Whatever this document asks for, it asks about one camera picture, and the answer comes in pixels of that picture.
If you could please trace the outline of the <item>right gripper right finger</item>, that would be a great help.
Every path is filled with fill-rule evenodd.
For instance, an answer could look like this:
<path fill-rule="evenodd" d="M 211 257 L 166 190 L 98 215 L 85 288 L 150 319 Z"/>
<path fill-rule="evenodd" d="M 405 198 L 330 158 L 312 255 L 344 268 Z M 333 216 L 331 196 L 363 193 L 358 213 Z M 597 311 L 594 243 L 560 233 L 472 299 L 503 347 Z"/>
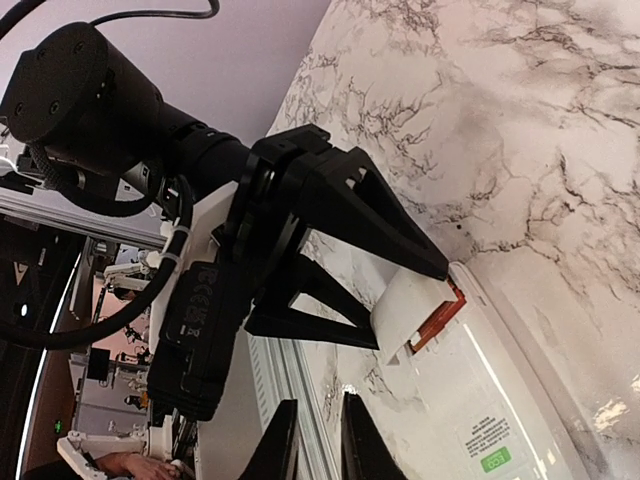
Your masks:
<path fill-rule="evenodd" d="M 389 452 L 363 400 L 345 393 L 341 416 L 341 473 L 343 479 L 400 478 Z"/>

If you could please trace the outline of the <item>orange AA battery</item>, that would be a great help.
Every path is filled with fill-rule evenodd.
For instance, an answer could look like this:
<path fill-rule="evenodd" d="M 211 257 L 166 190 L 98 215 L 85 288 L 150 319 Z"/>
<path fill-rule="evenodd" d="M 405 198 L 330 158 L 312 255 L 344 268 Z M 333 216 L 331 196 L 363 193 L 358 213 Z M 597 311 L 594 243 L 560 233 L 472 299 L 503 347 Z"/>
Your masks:
<path fill-rule="evenodd" d="M 463 291 L 450 276 L 447 277 L 446 283 L 454 294 L 455 299 L 444 300 L 417 329 L 416 334 L 408 341 L 413 355 L 422 350 L 431 339 L 435 338 L 467 303 Z"/>

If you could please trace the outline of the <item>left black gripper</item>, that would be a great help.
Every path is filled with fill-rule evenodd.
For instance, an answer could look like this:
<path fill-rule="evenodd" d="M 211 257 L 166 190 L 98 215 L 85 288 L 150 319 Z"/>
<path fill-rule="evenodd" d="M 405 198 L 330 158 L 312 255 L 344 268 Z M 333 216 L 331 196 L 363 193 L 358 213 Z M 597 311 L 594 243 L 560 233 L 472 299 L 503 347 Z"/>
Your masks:
<path fill-rule="evenodd" d="M 421 275 L 448 275 L 446 256 L 363 150 L 337 149 L 313 124 L 286 130 L 251 148 L 222 228 L 226 298 L 253 299 L 273 274 L 246 321 L 251 335 L 379 348 L 370 310 L 316 261 L 295 255 L 310 229 Z M 344 320 L 296 309 L 301 295 Z"/>

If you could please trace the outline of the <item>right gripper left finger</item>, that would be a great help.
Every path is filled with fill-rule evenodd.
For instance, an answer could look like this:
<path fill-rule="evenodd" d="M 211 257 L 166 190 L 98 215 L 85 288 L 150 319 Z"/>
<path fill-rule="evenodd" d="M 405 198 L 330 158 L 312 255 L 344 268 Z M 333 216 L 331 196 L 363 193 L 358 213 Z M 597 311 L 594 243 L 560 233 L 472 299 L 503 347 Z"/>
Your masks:
<path fill-rule="evenodd" d="M 240 480 L 295 480 L 301 433 L 298 401 L 282 400 Z"/>

